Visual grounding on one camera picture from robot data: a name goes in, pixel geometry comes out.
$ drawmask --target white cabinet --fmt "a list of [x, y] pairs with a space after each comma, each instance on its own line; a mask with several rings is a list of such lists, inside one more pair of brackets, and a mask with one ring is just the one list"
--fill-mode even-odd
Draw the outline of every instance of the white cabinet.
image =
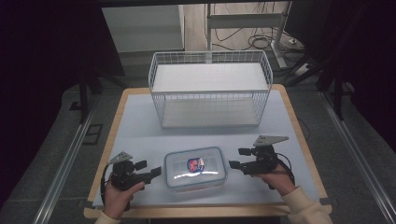
[[117, 52], [184, 49], [183, 6], [102, 10]]

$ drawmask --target black curtain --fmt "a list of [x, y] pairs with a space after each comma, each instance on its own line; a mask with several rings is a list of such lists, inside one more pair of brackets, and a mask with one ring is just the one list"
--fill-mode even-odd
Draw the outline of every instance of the black curtain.
[[47, 136], [64, 91], [78, 84], [78, 72], [124, 74], [101, 8], [38, 1], [0, 8], [3, 204]]

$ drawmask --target gray floor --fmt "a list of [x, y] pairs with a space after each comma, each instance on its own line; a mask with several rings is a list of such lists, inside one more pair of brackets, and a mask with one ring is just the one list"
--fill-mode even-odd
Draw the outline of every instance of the gray floor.
[[[192, 49], [205, 49], [205, 41], [191, 41]], [[277, 65], [274, 55], [267, 51], [270, 64], [274, 70]], [[150, 64], [149, 54], [121, 54], [126, 77], [120, 77], [131, 87], [147, 87], [147, 73]], [[283, 72], [275, 72], [275, 83], [283, 83]], [[331, 119], [322, 97], [316, 91], [317, 77], [311, 77], [294, 87], [287, 88], [289, 98], [306, 142], [318, 167], [323, 185], [332, 200], [331, 218], [334, 223], [387, 223], [380, 211], [372, 192], [366, 185], [347, 145], [336, 125]], [[92, 116], [91, 124], [100, 124], [103, 129], [97, 144], [92, 136], [86, 136], [69, 176], [64, 184], [61, 195], [49, 223], [93, 223], [94, 220], [83, 216], [83, 208], [91, 189], [93, 177], [101, 158], [109, 129], [114, 118], [122, 89], [117, 85], [101, 79], [104, 92]], [[26, 171], [18, 186], [0, 213], [0, 223], [32, 223], [42, 203], [51, 181], [78, 130], [79, 112], [70, 111], [70, 105], [78, 101], [78, 88], [74, 87], [64, 93], [63, 107], [35, 160]], [[343, 98], [343, 115], [345, 125], [353, 135], [361, 153], [373, 169], [379, 182], [396, 201], [395, 164], [396, 155], [378, 135], [378, 133], [356, 111], [349, 102], [348, 96]], [[144, 220], [126, 219], [126, 223], [144, 223]]]

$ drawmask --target sleeve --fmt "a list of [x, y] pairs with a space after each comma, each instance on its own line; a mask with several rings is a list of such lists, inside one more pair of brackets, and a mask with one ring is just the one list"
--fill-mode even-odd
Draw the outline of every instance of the sleeve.
[[108, 217], [104, 212], [101, 212], [98, 219], [96, 219], [95, 224], [119, 224], [120, 220], [115, 220], [111, 217]]
[[301, 187], [283, 196], [282, 199], [290, 208], [288, 215], [290, 223], [332, 223], [329, 214], [326, 213], [322, 205], [309, 199]]

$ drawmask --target metal rail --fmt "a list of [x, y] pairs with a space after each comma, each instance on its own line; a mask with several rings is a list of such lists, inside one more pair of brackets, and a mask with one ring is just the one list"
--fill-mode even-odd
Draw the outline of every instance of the metal rail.
[[387, 220], [388, 223], [392, 223], [392, 224], [396, 223], [396, 210], [392, 203], [392, 200], [390, 199], [390, 197], [382, 187], [382, 184], [375, 177], [373, 170], [370, 168], [369, 163], [361, 153], [359, 146], [356, 144], [347, 126], [343, 121], [341, 121], [338, 118], [338, 116], [333, 111], [332, 100], [327, 94], [321, 91], [319, 92], [319, 95], [324, 101], [327, 110], [332, 118], [332, 121], [334, 122], [337, 130], [340, 132], [353, 161], [355, 162], [356, 166], [361, 172], [361, 176], [366, 182], [366, 185], [369, 188], [369, 190], [372, 192], [375, 201], [378, 204], [379, 209], [381, 210], [385, 219]]
[[73, 141], [67, 149], [67, 152], [64, 156], [64, 160], [62, 161], [61, 165], [58, 168], [58, 171], [52, 180], [52, 183], [49, 186], [49, 190], [47, 191], [46, 196], [40, 208], [38, 209], [37, 214], [35, 215], [35, 219], [33, 221], [34, 224], [36, 223], [48, 223], [50, 220], [50, 216], [52, 214], [53, 208], [58, 201], [58, 198], [62, 192], [64, 187], [64, 183], [70, 173], [70, 170], [73, 166], [74, 160], [78, 154], [79, 147], [81, 146], [82, 140], [84, 138], [85, 133], [90, 126], [92, 115], [94, 109], [96, 108], [96, 104], [99, 100], [98, 95], [93, 95], [92, 99], [90, 100], [90, 109], [87, 118], [85, 121], [78, 126], [78, 131], [76, 132]]

